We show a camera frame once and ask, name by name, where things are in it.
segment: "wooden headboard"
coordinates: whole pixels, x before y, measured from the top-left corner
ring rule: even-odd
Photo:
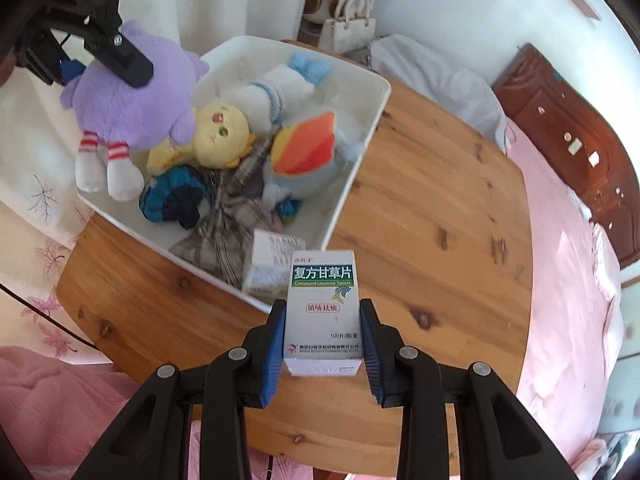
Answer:
[[[609,123],[532,44],[520,49],[494,92],[507,117],[607,230],[620,267],[640,259],[638,178]]]

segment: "curtain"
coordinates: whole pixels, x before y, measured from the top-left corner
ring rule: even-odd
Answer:
[[[303,6],[304,0],[120,0],[120,15],[204,54],[244,34],[295,38]],[[92,60],[78,38],[65,50],[85,64]],[[76,195],[81,135],[73,113],[60,107],[61,91],[25,69],[0,88],[0,282],[81,335],[55,298],[57,279],[91,215]],[[106,360],[0,292],[5,344],[70,362]]]

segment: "red striped sock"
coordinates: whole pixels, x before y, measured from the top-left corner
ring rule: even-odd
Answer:
[[[78,146],[78,153],[95,153],[98,151],[98,134],[94,132],[82,133],[82,140]]]
[[[109,160],[121,160],[129,158],[129,145],[126,142],[109,142]]]

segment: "stuffed animals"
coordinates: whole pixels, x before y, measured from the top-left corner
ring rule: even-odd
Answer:
[[[175,166],[149,181],[138,206],[151,222],[177,220],[183,228],[191,229],[200,219],[198,206],[206,192],[204,177],[198,170]]]
[[[287,111],[313,95],[329,70],[324,61],[309,61],[297,52],[288,64],[278,65],[248,85],[232,88],[222,100],[244,114],[252,134],[266,137],[274,124],[283,121]]]
[[[132,88],[94,60],[65,87],[60,102],[73,109],[83,132],[76,157],[76,184],[85,192],[108,189],[120,202],[138,198],[144,187],[129,152],[149,150],[167,136],[187,144],[196,131],[191,97],[208,65],[171,40],[147,34],[136,22],[122,34],[154,64],[151,81]],[[109,149],[107,169],[98,145]]]
[[[262,169],[265,208],[272,210],[286,198],[299,200],[319,192],[363,148],[336,129],[333,112],[281,129]]]
[[[165,140],[149,152],[147,171],[161,174],[187,162],[210,169],[236,167],[251,151],[255,137],[268,136],[286,111],[310,97],[328,73],[324,61],[311,62],[304,54],[294,54],[287,65],[278,65],[260,79],[231,89],[221,101],[196,112],[193,142],[176,146]]]
[[[274,213],[278,216],[283,226],[293,224],[296,216],[300,212],[302,206],[302,200],[296,200],[295,198],[286,198],[278,205]]]
[[[204,168],[234,168],[253,146],[255,136],[242,112],[234,106],[213,102],[196,112],[196,134],[185,146],[170,139],[149,152],[146,170],[164,173],[176,164],[197,162]]]

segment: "pink bedsheet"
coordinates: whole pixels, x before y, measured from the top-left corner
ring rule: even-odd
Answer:
[[[604,403],[609,304],[596,288],[590,224],[511,120],[507,134],[507,155],[524,175],[533,244],[531,322],[517,396],[573,463],[593,438]]]
[[[101,365],[71,365],[25,348],[0,347],[0,424],[36,480],[68,480],[138,385]],[[191,425],[189,480],[197,480],[200,422]],[[249,449],[250,480],[269,457]],[[313,480],[311,466],[282,457],[273,480]]]

